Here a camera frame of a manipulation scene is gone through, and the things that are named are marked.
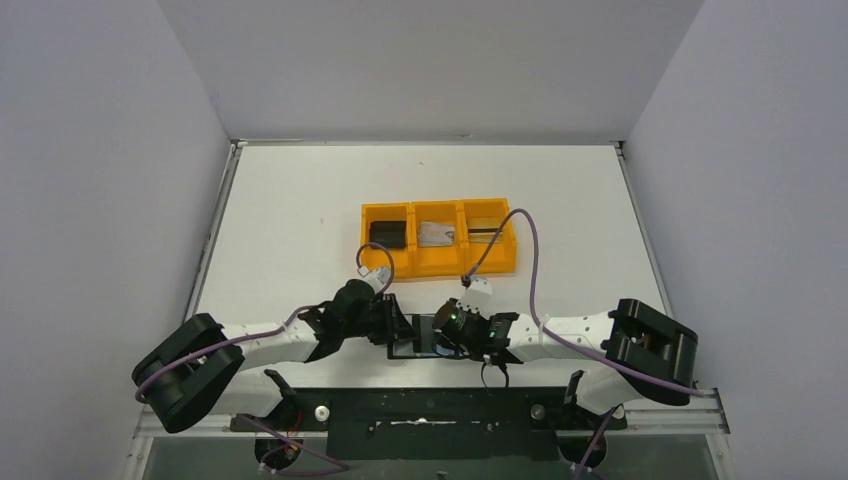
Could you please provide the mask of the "black leather card holder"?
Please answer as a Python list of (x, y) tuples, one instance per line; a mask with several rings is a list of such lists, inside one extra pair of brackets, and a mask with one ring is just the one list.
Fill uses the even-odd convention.
[[(407, 319), (411, 322), (411, 316), (413, 314), (405, 315)], [(407, 360), (407, 359), (428, 359), (428, 358), (443, 358), (443, 359), (464, 359), (465, 356), (462, 352), (459, 352), (455, 349), (448, 348), (443, 346), (441, 341), (440, 333), (434, 328), (436, 332), (435, 339), (437, 340), (436, 346), (434, 348), (436, 352), (435, 357), (422, 357), (413, 353), (412, 342), (410, 343), (397, 343), (392, 344), (391, 341), (387, 344), (387, 357), (392, 360)]]

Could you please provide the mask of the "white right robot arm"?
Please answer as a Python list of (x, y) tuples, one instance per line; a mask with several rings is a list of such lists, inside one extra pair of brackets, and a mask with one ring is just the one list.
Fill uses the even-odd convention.
[(452, 299), (436, 312), (432, 329), (441, 347), (498, 368), (582, 361), (562, 400), (564, 417), (578, 427), (632, 400), (685, 406), (699, 393), (694, 381), (698, 335), (631, 298), (594, 315), (541, 319), (516, 312), (485, 318)]

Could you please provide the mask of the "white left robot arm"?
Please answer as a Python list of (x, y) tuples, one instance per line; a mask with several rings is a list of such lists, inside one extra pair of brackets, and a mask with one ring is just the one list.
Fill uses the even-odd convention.
[(316, 362), (350, 338), (391, 349), (417, 337), (395, 295), (350, 280), (332, 299), (298, 307), (280, 323), (222, 324), (198, 313), (148, 353), (131, 379), (137, 401), (147, 404), (169, 433), (223, 413), (244, 413), (281, 427), (295, 416), (296, 400), (283, 391), (273, 365)]

